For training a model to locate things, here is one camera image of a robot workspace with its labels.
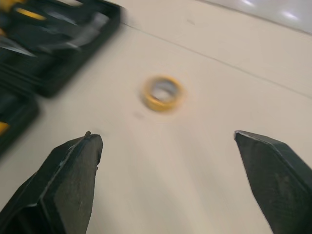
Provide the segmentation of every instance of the tile floor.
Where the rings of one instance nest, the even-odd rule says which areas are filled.
[[[116,0],[124,25],[0,159],[0,208],[63,142],[104,141],[88,234],[270,234],[235,130],[312,165],[312,37],[194,0]],[[171,114],[139,92],[158,74],[187,96]]]

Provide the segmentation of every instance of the floor seam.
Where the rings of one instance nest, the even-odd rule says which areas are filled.
[[[292,89],[292,88],[290,88],[290,87],[287,87],[287,86],[285,86],[285,85],[282,85],[282,84],[280,84],[280,83],[277,83],[277,82],[275,82],[275,81],[272,81],[272,80],[270,80],[270,79],[268,79],[268,78],[261,77],[261,76],[259,76],[259,75],[253,74],[253,73],[251,73],[251,72],[249,72],[249,71],[246,71],[246,70],[244,70],[244,69],[242,69],[242,68],[240,68],[240,67],[231,65],[231,64],[229,64],[229,63],[227,63],[227,62],[224,62],[224,61],[219,60],[219,59],[217,59],[217,58],[214,58],[214,57],[211,57],[211,56],[202,54],[202,53],[200,53],[200,52],[198,52],[198,51],[192,50],[192,49],[187,48],[187,47],[185,47],[185,46],[183,46],[183,45],[179,45],[179,44],[177,44],[177,43],[175,43],[175,42],[172,42],[172,41],[169,41],[169,40],[167,40],[167,39],[161,38],[161,37],[159,37],[159,36],[153,35],[153,34],[151,34],[151,33],[142,31],[141,29],[135,28],[135,27],[130,26],[130,25],[126,24],[126,23],[122,23],[122,24],[124,24],[125,26],[127,26],[127,27],[129,27],[129,28],[132,28],[132,29],[134,29],[134,30],[137,30],[137,31],[139,31],[139,32],[141,32],[141,33],[144,33],[144,34],[146,34],[146,35],[149,35],[149,36],[151,36],[151,37],[154,37],[154,38],[157,38],[157,39],[159,39],[159,40],[165,41],[165,42],[167,42],[167,43],[169,43],[169,44],[178,46],[178,47],[180,47],[180,48],[182,48],[182,49],[184,49],[184,50],[187,50],[187,51],[189,51],[189,52],[193,52],[193,53],[195,53],[195,54],[197,54],[197,55],[200,55],[200,56],[202,56],[202,57],[205,57],[205,58],[207,58],[207,59],[212,59],[212,60],[214,60],[214,61],[220,62],[220,63],[222,63],[222,64],[224,64],[224,65],[226,65],[226,66],[229,66],[229,67],[231,67],[231,68],[233,68],[233,69],[235,69],[235,70],[238,70],[238,71],[240,71],[240,72],[243,72],[243,73],[245,73],[245,74],[248,74],[248,75],[250,75],[250,76],[253,76],[253,77],[256,78],[256,79],[266,81],[266,82],[268,82],[268,83],[277,85],[277,86],[279,86],[279,87],[281,87],[281,88],[284,88],[284,89],[286,89],[286,90],[288,90],[288,91],[291,91],[291,92],[293,92],[293,93],[296,93],[296,94],[299,94],[299,95],[301,95],[301,96],[304,96],[304,97],[306,97],[306,98],[308,98],[308,99],[312,99],[311,96],[309,96],[309,95],[307,95],[307,94],[305,94],[305,93],[299,92],[299,91],[297,91],[297,90],[295,90],[295,89]]]

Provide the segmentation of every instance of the yellow handle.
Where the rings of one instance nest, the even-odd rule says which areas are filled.
[[[16,11],[23,14],[23,15],[26,15],[28,17],[31,17],[31,18],[34,18],[34,19],[37,19],[37,20],[45,20],[46,17],[42,16],[42,15],[39,15],[35,12],[31,12],[31,11],[28,11],[28,10],[25,10],[23,8],[16,8]]]
[[[9,125],[4,122],[0,122],[0,136],[9,128]]]
[[[0,10],[9,12],[15,3],[25,3],[27,0],[0,0]]]

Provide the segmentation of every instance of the tape roll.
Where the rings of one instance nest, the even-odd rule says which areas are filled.
[[[143,99],[153,111],[169,111],[179,105],[182,99],[182,85],[172,77],[156,77],[146,82]]]

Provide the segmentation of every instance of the tool case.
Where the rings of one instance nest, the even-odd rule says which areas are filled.
[[[30,49],[28,56],[0,48],[0,154],[18,137],[39,113],[36,94],[53,97],[87,60],[103,45],[120,25],[121,7],[101,0],[79,0],[82,6],[69,6],[57,0],[30,0],[27,5],[38,10],[53,9],[83,25],[95,13],[108,17],[99,34],[79,49],[49,54],[36,49],[38,44],[64,41],[66,36],[45,32],[42,27],[12,20],[4,28],[8,38]],[[8,97],[14,107],[3,104]]]

